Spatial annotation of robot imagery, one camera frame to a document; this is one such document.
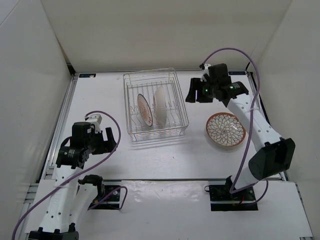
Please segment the white ribbed bowl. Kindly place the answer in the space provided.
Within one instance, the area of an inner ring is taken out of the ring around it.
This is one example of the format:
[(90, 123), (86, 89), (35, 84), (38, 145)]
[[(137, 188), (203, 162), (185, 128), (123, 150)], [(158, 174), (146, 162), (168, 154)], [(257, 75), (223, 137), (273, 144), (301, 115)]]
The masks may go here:
[(167, 106), (165, 92), (162, 86), (159, 86), (153, 95), (154, 115), (161, 127), (164, 127), (167, 122)]

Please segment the orange patterned plate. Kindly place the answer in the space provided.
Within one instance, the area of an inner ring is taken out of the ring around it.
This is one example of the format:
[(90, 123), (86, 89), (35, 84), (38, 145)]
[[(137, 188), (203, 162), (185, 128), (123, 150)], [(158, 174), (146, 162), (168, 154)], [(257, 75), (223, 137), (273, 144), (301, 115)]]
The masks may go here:
[(148, 127), (153, 126), (153, 116), (151, 112), (151, 108), (142, 94), (138, 94), (137, 96), (137, 105), (139, 109), (139, 113)]

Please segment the floral patterned bowl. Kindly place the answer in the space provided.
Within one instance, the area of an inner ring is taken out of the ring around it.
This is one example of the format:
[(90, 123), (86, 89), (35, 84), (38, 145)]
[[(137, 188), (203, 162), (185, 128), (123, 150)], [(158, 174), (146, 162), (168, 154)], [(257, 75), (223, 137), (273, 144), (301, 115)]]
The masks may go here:
[(224, 148), (241, 145), (247, 134), (239, 119), (228, 112), (218, 112), (210, 116), (206, 121), (205, 131), (215, 144)]

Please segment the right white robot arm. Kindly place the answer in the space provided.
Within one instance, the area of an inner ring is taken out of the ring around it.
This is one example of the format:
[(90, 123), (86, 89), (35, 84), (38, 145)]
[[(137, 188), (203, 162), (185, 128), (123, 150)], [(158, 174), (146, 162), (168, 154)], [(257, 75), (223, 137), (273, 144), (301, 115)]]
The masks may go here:
[(240, 164), (237, 174), (227, 178), (224, 193), (230, 200), (238, 199), (243, 190), (257, 182), (290, 168), (296, 148), (291, 138), (283, 138), (276, 132), (259, 110), (249, 90), (240, 82), (232, 82), (227, 65), (202, 64), (202, 76), (192, 78), (187, 103), (211, 103), (214, 99), (232, 112), (248, 133), (255, 155), (248, 165)]

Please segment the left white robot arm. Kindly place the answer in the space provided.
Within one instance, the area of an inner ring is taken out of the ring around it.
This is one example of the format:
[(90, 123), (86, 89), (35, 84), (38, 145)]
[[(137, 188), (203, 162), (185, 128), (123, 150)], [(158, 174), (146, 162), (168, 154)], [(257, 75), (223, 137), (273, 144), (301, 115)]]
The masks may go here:
[(72, 134), (60, 145), (53, 179), (54, 189), (46, 198), (48, 207), (38, 228), (29, 233), (30, 240), (77, 240), (80, 215), (88, 210), (93, 201), (105, 196), (103, 178), (85, 175), (85, 162), (90, 155), (112, 154), (119, 145), (112, 129), (107, 127), (103, 138), (100, 115), (76, 122)]

